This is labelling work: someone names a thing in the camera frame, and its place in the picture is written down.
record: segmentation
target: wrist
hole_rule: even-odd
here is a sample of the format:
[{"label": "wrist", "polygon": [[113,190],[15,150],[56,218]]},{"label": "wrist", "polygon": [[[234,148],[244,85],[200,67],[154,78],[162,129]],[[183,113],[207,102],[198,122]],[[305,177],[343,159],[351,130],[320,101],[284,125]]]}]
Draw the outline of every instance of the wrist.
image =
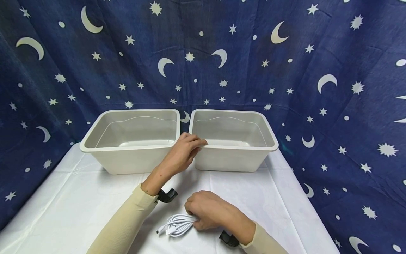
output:
[{"label": "wrist", "polygon": [[141,184],[141,190],[150,196],[156,196],[171,177],[167,171],[156,167]]},{"label": "wrist", "polygon": [[256,225],[237,207],[232,206],[223,227],[233,234],[243,245],[248,245],[254,239]]}]

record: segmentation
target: human arm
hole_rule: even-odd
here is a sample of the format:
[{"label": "human arm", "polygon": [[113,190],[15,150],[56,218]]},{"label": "human arm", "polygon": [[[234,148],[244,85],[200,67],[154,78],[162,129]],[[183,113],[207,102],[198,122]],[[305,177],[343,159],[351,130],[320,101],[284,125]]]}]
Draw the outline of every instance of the human arm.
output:
[{"label": "human arm", "polygon": [[162,162],[139,184],[90,246],[87,254],[126,254],[143,222],[156,206],[159,190],[184,171],[206,140],[183,133]]},{"label": "human arm", "polygon": [[223,227],[238,239],[247,254],[287,254],[263,227],[210,191],[192,194],[185,209],[200,219],[193,224],[197,230]]}]

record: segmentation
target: blue backdrop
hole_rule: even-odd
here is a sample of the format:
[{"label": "blue backdrop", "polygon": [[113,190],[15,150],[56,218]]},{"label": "blue backdrop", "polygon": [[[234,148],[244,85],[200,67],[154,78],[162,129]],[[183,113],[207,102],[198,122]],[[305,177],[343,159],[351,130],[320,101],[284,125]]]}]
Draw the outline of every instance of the blue backdrop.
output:
[{"label": "blue backdrop", "polygon": [[101,112],[233,109],[342,253],[406,252],[405,0],[156,1],[0,0],[0,229]]}]

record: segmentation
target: forearm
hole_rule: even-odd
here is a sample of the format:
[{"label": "forearm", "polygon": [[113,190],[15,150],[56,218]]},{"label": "forearm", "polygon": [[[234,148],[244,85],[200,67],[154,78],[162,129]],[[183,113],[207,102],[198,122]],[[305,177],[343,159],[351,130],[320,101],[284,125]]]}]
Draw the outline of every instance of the forearm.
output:
[{"label": "forearm", "polygon": [[237,208],[230,213],[224,227],[233,234],[247,254],[287,254],[285,249],[263,227]]},{"label": "forearm", "polygon": [[157,194],[169,176],[154,171],[104,226],[88,254],[126,254],[147,216],[156,206]]}]

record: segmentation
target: black wrist strap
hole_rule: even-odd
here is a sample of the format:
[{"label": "black wrist strap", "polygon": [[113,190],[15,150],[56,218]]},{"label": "black wrist strap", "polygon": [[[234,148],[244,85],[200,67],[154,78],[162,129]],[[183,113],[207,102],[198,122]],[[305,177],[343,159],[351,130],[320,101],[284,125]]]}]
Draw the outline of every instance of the black wrist strap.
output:
[{"label": "black wrist strap", "polygon": [[225,230],[221,232],[219,239],[230,247],[237,247],[238,245],[240,245],[240,242],[237,240],[237,238],[233,234],[227,234]]},{"label": "black wrist strap", "polygon": [[177,192],[174,189],[171,189],[170,191],[168,191],[168,193],[165,193],[163,190],[160,190],[158,192],[158,199],[156,200],[156,203],[158,203],[158,200],[163,203],[170,203],[176,196]]}]

